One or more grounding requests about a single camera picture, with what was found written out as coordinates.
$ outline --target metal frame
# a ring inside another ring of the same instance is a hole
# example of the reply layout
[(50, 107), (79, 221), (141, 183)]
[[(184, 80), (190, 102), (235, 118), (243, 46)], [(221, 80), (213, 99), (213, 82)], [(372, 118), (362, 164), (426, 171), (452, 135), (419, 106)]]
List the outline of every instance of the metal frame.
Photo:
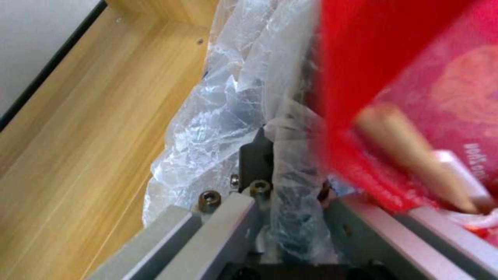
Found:
[(336, 246), (356, 265), (381, 262), (399, 279), (473, 279), (361, 195), (334, 201), (325, 220)]
[(396, 217), (477, 279), (498, 279), (498, 250), (428, 207), (414, 209)]
[(228, 262), (243, 262), (261, 229), (253, 198), (233, 193), (157, 279), (216, 279)]
[(90, 277), (153, 279), (201, 227), (201, 218), (169, 206)]

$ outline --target white wall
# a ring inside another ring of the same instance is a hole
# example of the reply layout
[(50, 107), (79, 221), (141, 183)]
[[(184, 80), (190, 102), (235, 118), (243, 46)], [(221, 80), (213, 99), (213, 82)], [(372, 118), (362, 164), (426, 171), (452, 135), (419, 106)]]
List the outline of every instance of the white wall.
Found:
[(0, 117), (98, 0), (0, 0)]

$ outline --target black edge strip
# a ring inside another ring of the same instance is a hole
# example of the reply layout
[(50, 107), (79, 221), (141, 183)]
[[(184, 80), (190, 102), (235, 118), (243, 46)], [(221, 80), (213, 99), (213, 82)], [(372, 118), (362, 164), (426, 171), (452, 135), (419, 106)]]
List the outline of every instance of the black edge strip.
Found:
[(64, 57), (69, 53), (69, 51), (76, 45), (78, 40), (85, 34), (85, 32), (90, 28), (94, 21), (99, 17), (99, 15), (107, 7), (106, 2), (100, 1), (95, 8), (88, 14), (88, 16), (81, 22), (81, 24), (76, 28), (76, 30), (69, 36), (62, 47), (55, 53), (55, 55), (50, 59), (50, 61), (45, 65), (41, 72), (36, 76), (36, 78), (29, 84), (29, 86), (24, 90), (24, 92), (19, 96), (19, 98), (12, 104), (12, 106), (5, 112), (5, 114), (0, 119), (0, 132), (10, 123), (10, 121), (15, 117), (17, 112), (19, 112), (28, 102), (29, 98), (38, 90), (38, 88), (43, 84), (43, 82), (48, 78), (48, 76), (54, 71), (55, 67), (64, 59)]

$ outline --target wooden surface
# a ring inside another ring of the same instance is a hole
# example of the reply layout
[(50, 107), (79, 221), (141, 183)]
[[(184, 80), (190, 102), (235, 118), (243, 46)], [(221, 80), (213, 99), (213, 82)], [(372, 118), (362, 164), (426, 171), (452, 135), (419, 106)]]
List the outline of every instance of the wooden surface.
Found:
[(97, 19), (0, 134), (0, 279), (81, 279), (142, 228), (150, 164), (208, 33)]
[(154, 15), (162, 20), (209, 28), (218, 0), (107, 0), (125, 13)]

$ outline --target wooden stick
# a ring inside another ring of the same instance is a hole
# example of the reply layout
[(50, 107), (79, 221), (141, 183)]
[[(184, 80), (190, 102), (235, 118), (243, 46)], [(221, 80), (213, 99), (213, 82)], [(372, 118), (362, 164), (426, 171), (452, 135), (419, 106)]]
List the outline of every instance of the wooden stick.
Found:
[(421, 180), (436, 196), (466, 213), (478, 213), (463, 182), (437, 161), (432, 147), (410, 120), (394, 105), (364, 109), (356, 127), (396, 164)]

